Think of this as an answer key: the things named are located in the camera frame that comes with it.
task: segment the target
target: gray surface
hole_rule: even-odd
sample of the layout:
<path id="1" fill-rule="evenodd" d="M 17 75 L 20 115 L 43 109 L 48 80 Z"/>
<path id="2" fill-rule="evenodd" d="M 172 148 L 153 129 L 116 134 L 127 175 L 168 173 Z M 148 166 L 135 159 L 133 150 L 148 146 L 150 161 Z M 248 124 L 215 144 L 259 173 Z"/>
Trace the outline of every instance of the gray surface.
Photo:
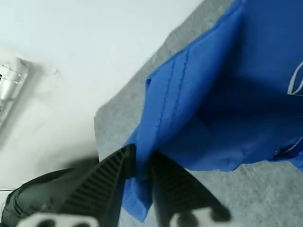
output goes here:
<path id="1" fill-rule="evenodd" d="M 99 158 L 119 149 L 140 121 L 145 79 L 170 56 L 209 29 L 232 0 L 205 0 L 167 38 L 132 80 L 95 117 Z M 246 227 L 298 227 L 303 223 L 303 174 L 290 163 L 256 163 L 230 173 L 192 172 Z M 121 227 L 155 227 L 153 208 L 144 223 L 124 210 Z"/>

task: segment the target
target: blue cloth bag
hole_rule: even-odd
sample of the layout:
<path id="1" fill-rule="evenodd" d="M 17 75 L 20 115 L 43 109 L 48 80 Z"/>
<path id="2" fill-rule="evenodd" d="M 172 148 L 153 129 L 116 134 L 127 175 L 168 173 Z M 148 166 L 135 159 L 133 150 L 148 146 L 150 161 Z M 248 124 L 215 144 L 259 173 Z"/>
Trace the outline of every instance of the blue cloth bag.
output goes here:
<path id="1" fill-rule="evenodd" d="M 190 170 L 289 160 L 303 170 L 303 1 L 236 0 L 216 25 L 146 81 L 138 173 L 123 207 L 143 221 L 157 149 Z"/>

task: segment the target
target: seam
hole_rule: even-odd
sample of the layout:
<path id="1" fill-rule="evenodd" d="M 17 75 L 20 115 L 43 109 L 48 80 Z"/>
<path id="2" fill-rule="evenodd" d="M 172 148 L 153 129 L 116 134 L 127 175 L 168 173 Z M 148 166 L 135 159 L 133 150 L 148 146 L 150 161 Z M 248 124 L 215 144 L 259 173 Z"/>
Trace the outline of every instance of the seam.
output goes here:
<path id="1" fill-rule="evenodd" d="M 184 76 L 185 76 L 185 70 L 187 68 L 188 53 L 189 53 L 189 50 L 187 50 L 187 52 L 186 52 L 185 62 L 184 62 L 183 70 L 182 70 L 182 77 L 181 77 L 180 82 L 178 84 L 178 94 L 177 94 L 177 99 L 176 99 L 176 102 L 175 102 L 174 110 L 173 110 L 170 125 L 169 125 L 170 127 L 172 126 L 172 124 L 175 120 L 176 113 L 177 113 L 177 108 L 179 106 L 179 99 L 180 99 L 180 95 L 181 95 L 181 89 L 182 89 L 183 80 L 184 80 Z"/>
<path id="2" fill-rule="evenodd" d="M 173 75 L 173 72 L 174 72 L 174 69 L 175 69 L 175 59 L 172 63 L 172 66 L 171 66 L 171 72 L 170 72 L 170 75 L 169 75 L 169 81 L 167 83 L 167 86 L 166 86 L 166 91 L 165 91 L 165 96 L 164 96 L 164 100 L 163 100 L 163 106 L 162 106 L 162 110 L 161 110 L 161 114 L 160 114 L 160 120 L 159 120 L 159 124 L 157 125 L 157 131 L 156 131 L 156 143 L 158 142 L 158 139 L 159 139 L 159 131 L 160 131 L 160 127 L 161 127 L 161 124 L 162 124 L 162 119 L 163 119 L 163 112 L 164 112 L 164 109 L 165 109 L 165 104 L 166 104 L 166 99 L 167 99 L 167 95 L 168 95 L 168 92 L 169 92 L 169 86 L 170 86 L 170 82 L 171 82 L 171 77 Z"/>

